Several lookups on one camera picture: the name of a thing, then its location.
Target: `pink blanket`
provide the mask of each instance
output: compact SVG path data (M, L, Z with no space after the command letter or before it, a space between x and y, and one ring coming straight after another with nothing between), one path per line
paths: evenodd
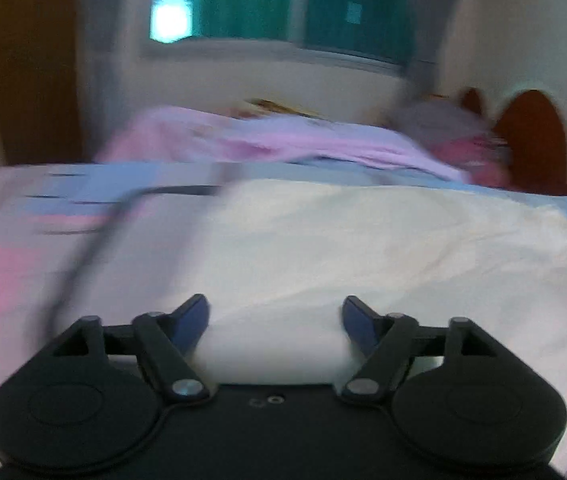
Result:
M291 162L326 157L369 168L415 168L456 182L468 175L392 130L298 116L236 120L186 108L154 108L106 146L97 162Z

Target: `window frame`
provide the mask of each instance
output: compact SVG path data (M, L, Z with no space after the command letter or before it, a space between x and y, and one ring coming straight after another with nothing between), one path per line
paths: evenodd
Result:
M153 40L151 32L152 0L143 6L141 54L150 59L294 61L324 66L337 66L385 75L403 75L406 68L390 59L366 57L347 52L305 45L305 20L308 0L291 0L288 41L243 40L240 38L186 38L174 43Z

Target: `bed sheet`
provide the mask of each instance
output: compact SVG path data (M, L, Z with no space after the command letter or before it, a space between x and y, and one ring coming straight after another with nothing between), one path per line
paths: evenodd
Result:
M6 284L6 293L0 295L0 383L38 348L34 323L58 287L62 272L74 263L77 251L89 242L90 232L112 202L135 189L226 186L256 179L357 187L409 180L416 186L447 186L406 171L342 169L283 163L0 168L0 283ZM121 178L121 172L127 176ZM483 188L463 189L493 193ZM126 323L140 312L160 310L174 276L190 266L197 251L194 236L213 203L214 199L196 196L148 201L100 254L100 265L73 298L63 321L69 324L79 316L98 314L106 323ZM567 213L567 198L557 204Z

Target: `wooden door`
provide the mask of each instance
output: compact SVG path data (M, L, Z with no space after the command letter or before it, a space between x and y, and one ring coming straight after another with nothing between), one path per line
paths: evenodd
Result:
M77 162L77 0L0 0L0 140L7 164Z

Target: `headboard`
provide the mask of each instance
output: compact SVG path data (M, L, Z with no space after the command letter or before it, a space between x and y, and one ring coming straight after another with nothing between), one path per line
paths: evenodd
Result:
M468 89L461 106L483 114L481 92ZM561 114L539 90L527 90L508 104L493 127L511 152L514 187L544 194L567 195L567 135Z

